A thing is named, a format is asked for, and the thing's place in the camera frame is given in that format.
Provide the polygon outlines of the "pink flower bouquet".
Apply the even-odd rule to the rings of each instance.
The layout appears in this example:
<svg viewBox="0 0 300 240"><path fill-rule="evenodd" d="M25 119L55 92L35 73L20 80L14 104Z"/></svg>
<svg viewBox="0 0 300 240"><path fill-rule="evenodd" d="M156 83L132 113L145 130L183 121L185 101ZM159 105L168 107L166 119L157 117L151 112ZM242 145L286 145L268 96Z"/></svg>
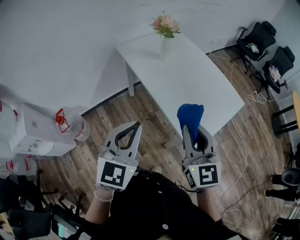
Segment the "pink flower bouquet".
<svg viewBox="0 0 300 240"><path fill-rule="evenodd" d="M153 23L150 24L152 29L165 38L174 38L175 34L180 34L180 23L173 20L170 15L163 12L162 15L158 15L154 18Z"/></svg>

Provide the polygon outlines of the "white box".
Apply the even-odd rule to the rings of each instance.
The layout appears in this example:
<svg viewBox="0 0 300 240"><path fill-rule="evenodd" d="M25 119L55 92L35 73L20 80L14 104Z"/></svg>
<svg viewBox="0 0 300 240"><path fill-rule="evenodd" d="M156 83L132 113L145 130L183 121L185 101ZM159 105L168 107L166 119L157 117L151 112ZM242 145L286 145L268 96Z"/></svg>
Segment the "white box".
<svg viewBox="0 0 300 240"><path fill-rule="evenodd" d="M54 121L23 104L19 108L15 134L9 145L13 153L63 156L76 147L73 138L61 135Z"/></svg>

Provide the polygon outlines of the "black swivel chair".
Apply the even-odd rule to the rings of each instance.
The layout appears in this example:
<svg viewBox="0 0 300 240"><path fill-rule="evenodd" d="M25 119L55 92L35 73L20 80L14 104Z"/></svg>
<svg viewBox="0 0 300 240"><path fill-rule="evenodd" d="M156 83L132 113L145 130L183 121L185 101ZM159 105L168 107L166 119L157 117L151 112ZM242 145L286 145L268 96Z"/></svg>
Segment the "black swivel chair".
<svg viewBox="0 0 300 240"><path fill-rule="evenodd" d="M27 180L24 175L9 175L0 179L0 214L7 215L8 223L17 240L30 240L45 237L54 232L61 240L79 240L79 229L83 225L80 216L82 199L79 196L76 205L68 207L61 196L58 204L47 203L45 195L58 193L58 189L43 192L40 188L40 175L37 182Z"/></svg>

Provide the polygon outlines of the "gray and black round machine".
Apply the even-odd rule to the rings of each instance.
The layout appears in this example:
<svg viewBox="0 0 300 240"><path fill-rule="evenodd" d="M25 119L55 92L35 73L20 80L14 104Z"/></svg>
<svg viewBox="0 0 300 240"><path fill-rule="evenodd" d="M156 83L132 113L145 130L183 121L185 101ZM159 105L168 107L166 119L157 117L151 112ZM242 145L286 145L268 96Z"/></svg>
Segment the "gray and black round machine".
<svg viewBox="0 0 300 240"><path fill-rule="evenodd" d="M284 201L297 202L300 200L300 168L286 168L282 174L271 176L272 185L286 187L282 190L265 190L266 197L274 197Z"/></svg>

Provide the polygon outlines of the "white ribbed vase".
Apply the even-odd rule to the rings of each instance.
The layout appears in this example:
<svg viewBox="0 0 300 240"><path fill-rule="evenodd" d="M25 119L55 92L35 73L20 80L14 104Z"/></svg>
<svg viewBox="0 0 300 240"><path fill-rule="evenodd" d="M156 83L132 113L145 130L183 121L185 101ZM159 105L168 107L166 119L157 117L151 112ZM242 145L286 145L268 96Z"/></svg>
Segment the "white ribbed vase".
<svg viewBox="0 0 300 240"><path fill-rule="evenodd" d="M165 60L169 56L174 43L175 43L175 38L169 38L169 37L162 38L162 42L161 42L161 46L160 46L161 60Z"/></svg>

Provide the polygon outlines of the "black office chair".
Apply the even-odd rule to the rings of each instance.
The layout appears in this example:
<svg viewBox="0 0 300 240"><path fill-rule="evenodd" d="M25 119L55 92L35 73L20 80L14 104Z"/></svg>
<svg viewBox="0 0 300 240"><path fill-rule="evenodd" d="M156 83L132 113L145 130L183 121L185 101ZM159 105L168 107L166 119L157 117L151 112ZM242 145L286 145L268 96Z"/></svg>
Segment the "black office chair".
<svg viewBox="0 0 300 240"><path fill-rule="evenodd" d="M279 46L273 58L265 62L264 66L262 67L262 71L256 72L256 74L258 74L257 79L261 83L259 93L261 92L262 88L264 88L267 94L267 100L270 99L270 94L268 91L269 87L271 87L277 94L281 92L281 87L285 86L286 88L288 88L285 79L283 80L283 82L280 81L284 74L294 67L294 61L295 56L291 49L288 46ZM270 76L269 67L271 66L277 67L279 73L281 74L281 78L278 82L274 82Z"/></svg>
<svg viewBox="0 0 300 240"><path fill-rule="evenodd" d="M256 22L252 31L246 36L243 35L248 31L248 28L240 27L240 29L241 33L236 40L237 49L239 51L237 59L242 59L245 66L245 74L247 74L247 63L251 66L252 61L260 61L269 54L267 48L275 44L275 35L277 31L268 21ZM258 47L259 53L252 52L246 46L247 43L254 43Z"/></svg>

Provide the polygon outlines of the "blue cloth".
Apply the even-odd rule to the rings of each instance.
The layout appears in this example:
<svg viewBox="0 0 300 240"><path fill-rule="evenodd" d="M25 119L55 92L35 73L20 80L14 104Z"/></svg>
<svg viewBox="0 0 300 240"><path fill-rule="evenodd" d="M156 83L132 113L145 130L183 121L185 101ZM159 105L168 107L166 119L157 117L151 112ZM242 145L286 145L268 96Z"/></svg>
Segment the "blue cloth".
<svg viewBox="0 0 300 240"><path fill-rule="evenodd" d="M192 134L194 143L198 138L198 127L204 113L204 106L197 104L183 104L177 111L177 118L180 123L181 131L186 125Z"/></svg>

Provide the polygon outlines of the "clear water bottle red label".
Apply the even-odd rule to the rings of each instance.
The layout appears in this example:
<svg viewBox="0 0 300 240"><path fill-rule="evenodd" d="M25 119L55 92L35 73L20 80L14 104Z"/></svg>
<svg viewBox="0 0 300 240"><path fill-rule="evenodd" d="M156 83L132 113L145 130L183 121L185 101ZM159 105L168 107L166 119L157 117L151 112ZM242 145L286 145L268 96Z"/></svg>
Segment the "clear water bottle red label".
<svg viewBox="0 0 300 240"><path fill-rule="evenodd" d="M38 170L36 161L30 157L17 157L6 162L5 167L9 172L24 176L33 176Z"/></svg>

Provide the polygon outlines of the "clear water bottle red cap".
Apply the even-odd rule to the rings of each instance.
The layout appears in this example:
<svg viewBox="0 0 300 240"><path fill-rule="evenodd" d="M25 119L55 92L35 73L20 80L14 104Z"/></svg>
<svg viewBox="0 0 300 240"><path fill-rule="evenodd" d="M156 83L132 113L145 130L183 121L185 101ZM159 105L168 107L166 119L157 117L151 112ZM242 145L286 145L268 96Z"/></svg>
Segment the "clear water bottle red cap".
<svg viewBox="0 0 300 240"><path fill-rule="evenodd" d="M55 125L61 135L68 135L77 141L86 141L91 126L74 108L61 108L55 114Z"/></svg>

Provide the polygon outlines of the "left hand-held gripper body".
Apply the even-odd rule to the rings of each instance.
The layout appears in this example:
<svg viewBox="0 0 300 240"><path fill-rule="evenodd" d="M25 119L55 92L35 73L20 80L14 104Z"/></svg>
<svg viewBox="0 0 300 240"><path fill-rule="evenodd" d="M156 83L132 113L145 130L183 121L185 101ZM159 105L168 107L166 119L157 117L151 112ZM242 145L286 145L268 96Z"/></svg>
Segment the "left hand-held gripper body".
<svg viewBox="0 0 300 240"><path fill-rule="evenodd" d="M127 150L105 147L97 162L96 185L116 191L125 190L132 177L138 174L137 150L137 146Z"/></svg>

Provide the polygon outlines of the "white items on chair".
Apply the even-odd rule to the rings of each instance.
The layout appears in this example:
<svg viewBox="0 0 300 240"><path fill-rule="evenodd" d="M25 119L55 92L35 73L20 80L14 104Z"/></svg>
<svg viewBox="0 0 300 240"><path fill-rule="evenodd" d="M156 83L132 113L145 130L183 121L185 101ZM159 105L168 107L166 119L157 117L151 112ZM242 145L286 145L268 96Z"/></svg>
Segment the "white items on chair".
<svg viewBox="0 0 300 240"><path fill-rule="evenodd" d="M278 82L281 78L281 74L279 73L279 70L275 66L269 67L270 76L273 79L274 82Z"/></svg>

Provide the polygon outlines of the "person's right forearm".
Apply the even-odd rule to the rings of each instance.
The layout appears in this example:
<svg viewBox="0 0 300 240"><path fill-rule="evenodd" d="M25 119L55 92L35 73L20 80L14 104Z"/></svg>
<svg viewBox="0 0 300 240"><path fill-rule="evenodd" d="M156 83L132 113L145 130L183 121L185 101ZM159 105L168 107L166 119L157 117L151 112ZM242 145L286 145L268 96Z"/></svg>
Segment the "person's right forearm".
<svg viewBox="0 0 300 240"><path fill-rule="evenodd" d="M215 222L221 220L221 214L215 204L211 188L204 188L200 193L197 193L197 204Z"/></svg>

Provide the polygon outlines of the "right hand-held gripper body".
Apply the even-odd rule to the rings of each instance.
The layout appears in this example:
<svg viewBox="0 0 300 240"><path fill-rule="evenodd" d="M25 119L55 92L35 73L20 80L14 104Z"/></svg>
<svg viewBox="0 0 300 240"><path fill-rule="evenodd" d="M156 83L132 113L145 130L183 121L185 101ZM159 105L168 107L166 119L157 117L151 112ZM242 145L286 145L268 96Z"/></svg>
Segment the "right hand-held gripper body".
<svg viewBox="0 0 300 240"><path fill-rule="evenodd" d="M210 188L221 182L221 163L215 152L186 158L181 165L191 190Z"/></svg>

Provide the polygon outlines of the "wooden round table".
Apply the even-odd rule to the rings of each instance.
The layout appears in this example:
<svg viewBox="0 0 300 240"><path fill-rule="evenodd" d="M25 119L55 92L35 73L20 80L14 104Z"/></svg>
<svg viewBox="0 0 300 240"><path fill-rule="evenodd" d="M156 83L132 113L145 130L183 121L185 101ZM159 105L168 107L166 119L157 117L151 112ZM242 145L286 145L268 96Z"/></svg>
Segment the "wooden round table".
<svg viewBox="0 0 300 240"><path fill-rule="evenodd" d="M272 130L276 138L280 138L282 134L289 133L294 130L298 130L300 132L300 97L295 90L292 91L292 102L293 104L289 107L272 114ZM281 124L279 116L291 110L294 110L296 120L286 124Z"/></svg>

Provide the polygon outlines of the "person's black clothing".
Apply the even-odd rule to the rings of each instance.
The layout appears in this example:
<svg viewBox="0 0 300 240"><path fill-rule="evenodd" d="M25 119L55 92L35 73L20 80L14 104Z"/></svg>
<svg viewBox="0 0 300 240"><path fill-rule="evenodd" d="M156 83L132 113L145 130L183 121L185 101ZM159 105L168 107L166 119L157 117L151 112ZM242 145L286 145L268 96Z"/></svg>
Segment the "person's black clothing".
<svg viewBox="0 0 300 240"><path fill-rule="evenodd" d="M163 174L144 169L114 191L104 223L84 219L79 232L90 240L249 240L215 222Z"/></svg>

